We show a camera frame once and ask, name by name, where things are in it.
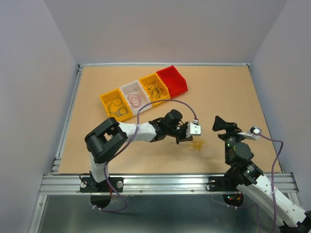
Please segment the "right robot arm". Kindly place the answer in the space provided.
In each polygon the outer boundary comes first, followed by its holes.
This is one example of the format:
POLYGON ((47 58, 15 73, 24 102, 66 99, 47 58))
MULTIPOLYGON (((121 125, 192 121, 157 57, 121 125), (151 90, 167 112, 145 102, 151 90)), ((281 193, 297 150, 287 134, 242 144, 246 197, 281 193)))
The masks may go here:
POLYGON ((243 132, 235 122, 226 122, 216 116, 213 131, 224 130, 218 138, 225 143, 225 163, 229 170, 220 177, 211 177, 207 183, 210 191, 240 191, 250 197, 272 219, 273 228, 282 233, 309 233, 311 213, 288 199, 274 185, 274 173, 267 177, 252 161, 254 154, 243 142, 245 139, 258 140, 262 137, 259 127, 253 126, 243 132))

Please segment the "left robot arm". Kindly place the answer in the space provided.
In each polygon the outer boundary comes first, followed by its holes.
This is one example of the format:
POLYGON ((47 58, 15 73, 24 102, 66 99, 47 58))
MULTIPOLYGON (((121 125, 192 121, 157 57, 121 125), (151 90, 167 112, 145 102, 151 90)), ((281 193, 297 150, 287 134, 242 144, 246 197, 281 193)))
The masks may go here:
POLYGON ((173 109, 164 117, 140 124, 116 121, 110 117, 85 136, 86 148, 90 153, 89 177, 80 178, 83 188, 94 192, 108 190, 108 163, 125 150, 131 142, 158 142, 166 136, 175 138, 176 143, 192 141, 201 134, 198 120, 182 123, 182 114, 173 109))

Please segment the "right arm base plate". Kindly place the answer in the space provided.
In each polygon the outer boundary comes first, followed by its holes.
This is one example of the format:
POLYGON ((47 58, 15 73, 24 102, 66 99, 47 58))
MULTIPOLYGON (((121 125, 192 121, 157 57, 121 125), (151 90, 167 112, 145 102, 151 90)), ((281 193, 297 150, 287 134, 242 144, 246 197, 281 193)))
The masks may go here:
POLYGON ((206 183, 206 190, 210 192, 237 192, 237 185, 225 176, 210 176, 206 183))

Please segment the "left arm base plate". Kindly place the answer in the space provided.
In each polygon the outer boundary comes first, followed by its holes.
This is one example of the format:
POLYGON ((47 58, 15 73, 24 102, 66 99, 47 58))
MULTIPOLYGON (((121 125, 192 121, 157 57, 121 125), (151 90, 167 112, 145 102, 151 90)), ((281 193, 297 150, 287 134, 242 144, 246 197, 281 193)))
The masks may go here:
MULTIPOLYGON (((109 177, 108 178, 113 188, 121 193, 123 192, 123 177, 109 177)), ((114 192, 114 190, 109 186, 107 181, 102 181, 101 183, 97 183, 92 177, 82 177, 82 180, 86 183, 81 182, 80 184, 80 192, 81 193, 108 193, 110 191, 114 192)))

